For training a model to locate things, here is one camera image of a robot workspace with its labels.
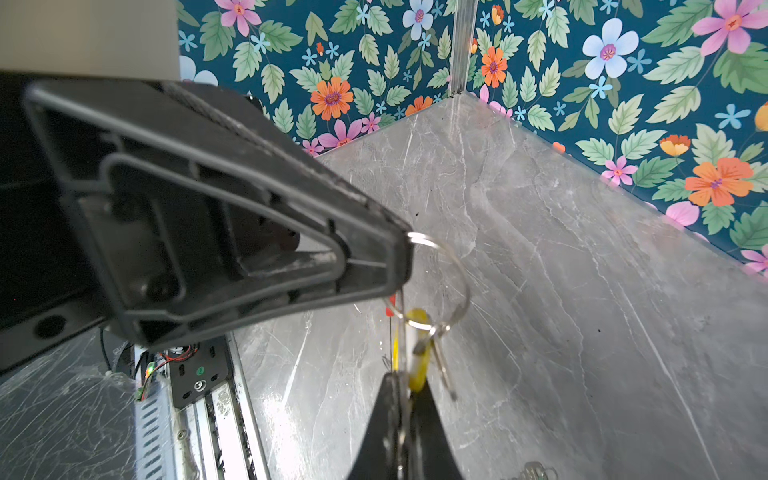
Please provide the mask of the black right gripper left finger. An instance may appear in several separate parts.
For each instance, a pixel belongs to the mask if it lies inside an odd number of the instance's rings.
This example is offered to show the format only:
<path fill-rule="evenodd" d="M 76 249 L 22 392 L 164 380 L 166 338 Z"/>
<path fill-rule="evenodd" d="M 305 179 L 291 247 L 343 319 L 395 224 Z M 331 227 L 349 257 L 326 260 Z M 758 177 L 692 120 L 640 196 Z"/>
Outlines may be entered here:
<path fill-rule="evenodd" d="M 409 479 L 410 419 L 407 376 L 401 371 L 387 372 L 347 478 Z"/>

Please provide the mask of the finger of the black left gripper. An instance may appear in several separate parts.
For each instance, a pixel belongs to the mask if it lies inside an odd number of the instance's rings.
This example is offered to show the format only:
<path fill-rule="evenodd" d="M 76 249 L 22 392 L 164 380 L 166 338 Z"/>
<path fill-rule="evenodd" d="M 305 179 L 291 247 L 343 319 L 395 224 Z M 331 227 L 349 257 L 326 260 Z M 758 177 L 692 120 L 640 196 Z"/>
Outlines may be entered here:
<path fill-rule="evenodd" d="M 410 279 L 408 224 L 234 91 L 39 79 L 22 104 L 67 224 L 134 342 L 193 344 L 386 297 Z"/>

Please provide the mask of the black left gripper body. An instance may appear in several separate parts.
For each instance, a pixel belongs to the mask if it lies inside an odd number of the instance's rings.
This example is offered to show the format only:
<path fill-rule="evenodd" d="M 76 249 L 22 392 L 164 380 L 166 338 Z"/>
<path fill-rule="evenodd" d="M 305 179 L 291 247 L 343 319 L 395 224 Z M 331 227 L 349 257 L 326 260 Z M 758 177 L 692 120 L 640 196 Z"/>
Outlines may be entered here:
<path fill-rule="evenodd" d="M 1 74 L 1 372 L 10 375 L 114 313 L 60 202 L 23 96 L 53 73 Z"/>

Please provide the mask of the silver metal keyring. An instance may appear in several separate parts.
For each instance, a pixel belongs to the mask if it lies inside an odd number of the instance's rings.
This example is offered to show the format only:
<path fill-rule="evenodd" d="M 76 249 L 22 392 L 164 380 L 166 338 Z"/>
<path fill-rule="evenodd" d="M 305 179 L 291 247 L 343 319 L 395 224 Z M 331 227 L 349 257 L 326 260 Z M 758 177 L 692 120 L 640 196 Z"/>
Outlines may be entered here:
<path fill-rule="evenodd" d="M 390 321 L 388 367 L 394 371 L 391 361 L 395 322 L 405 320 L 407 313 L 414 308 L 424 309 L 433 324 L 428 340 L 430 361 L 427 379 L 430 375 L 438 378 L 449 398 L 457 401 L 456 381 L 449 370 L 443 344 L 445 337 L 456 329 L 471 306 L 468 272 L 460 256 L 445 242 L 420 232 L 409 232 L 407 240 L 422 257 L 417 260 L 419 270 L 411 297 L 407 299 L 403 289 L 396 291 L 397 314 L 393 318 L 386 316 Z"/>

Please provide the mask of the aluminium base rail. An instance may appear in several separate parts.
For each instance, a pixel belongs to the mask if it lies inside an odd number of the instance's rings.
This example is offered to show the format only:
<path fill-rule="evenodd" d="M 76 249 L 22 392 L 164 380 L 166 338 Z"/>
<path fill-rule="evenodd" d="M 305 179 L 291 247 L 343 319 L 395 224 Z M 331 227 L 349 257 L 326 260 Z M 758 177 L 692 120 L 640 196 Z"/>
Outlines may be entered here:
<path fill-rule="evenodd" d="M 177 412 L 173 479 L 270 477 L 235 336 L 226 340 L 231 378 Z"/>

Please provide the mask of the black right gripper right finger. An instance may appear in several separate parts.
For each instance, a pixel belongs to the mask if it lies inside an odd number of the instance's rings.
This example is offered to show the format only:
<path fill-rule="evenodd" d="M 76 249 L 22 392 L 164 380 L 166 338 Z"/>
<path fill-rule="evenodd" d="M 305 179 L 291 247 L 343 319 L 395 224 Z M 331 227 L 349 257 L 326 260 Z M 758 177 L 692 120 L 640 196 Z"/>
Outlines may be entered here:
<path fill-rule="evenodd" d="M 429 383 L 411 395 L 411 478 L 462 480 Z"/>

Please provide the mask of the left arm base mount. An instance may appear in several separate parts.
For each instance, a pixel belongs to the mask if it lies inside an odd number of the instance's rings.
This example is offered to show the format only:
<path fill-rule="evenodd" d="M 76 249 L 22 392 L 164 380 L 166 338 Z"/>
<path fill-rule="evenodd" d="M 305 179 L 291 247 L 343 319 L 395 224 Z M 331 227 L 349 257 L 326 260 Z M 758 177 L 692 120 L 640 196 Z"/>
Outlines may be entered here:
<path fill-rule="evenodd" d="M 170 375 L 173 406 L 183 410 L 203 399 L 232 378 L 232 360 L 224 336 L 206 340 L 170 356 L 166 365 Z"/>

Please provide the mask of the yellow key tag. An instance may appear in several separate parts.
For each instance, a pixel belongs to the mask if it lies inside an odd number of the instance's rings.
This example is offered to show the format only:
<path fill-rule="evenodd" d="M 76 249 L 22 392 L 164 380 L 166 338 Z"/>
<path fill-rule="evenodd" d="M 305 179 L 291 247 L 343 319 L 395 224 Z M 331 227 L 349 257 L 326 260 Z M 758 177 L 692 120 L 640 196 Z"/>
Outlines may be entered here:
<path fill-rule="evenodd" d="M 410 310 L 405 320 L 395 322 L 391 366 L 395 372 L 407 374 L 412 393 L 421 392 L 427 383 L 432 326 L 429 314 L 421 308 Z"/>

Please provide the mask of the red key tag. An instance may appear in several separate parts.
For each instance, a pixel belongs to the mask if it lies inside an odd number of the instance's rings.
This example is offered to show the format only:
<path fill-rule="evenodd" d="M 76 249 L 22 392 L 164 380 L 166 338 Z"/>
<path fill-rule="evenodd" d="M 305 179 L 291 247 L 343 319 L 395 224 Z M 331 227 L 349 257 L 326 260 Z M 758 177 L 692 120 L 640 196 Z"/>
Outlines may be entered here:
<path fill-rule="evenodd" d="M 388 318 L 393 318 L 397 314 L 397 294 L 393 294 L 386 298 L 386 309 L 385 309 L 385 315 Z"/>

